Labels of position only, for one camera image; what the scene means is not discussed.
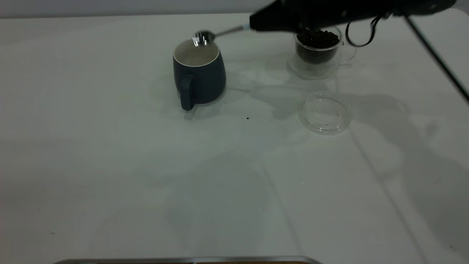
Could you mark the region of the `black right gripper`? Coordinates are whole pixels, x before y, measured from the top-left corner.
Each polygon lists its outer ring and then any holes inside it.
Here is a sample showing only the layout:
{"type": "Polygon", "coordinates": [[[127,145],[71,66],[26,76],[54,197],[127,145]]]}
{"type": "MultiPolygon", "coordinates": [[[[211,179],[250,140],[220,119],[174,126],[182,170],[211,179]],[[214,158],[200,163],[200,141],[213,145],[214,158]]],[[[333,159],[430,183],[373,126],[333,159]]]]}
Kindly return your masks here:
{"type": "Polygon", "coordinates": [[[302,32],[383,15],[388,0],[275,0],[250,15],[258,32],[302,32]]]}

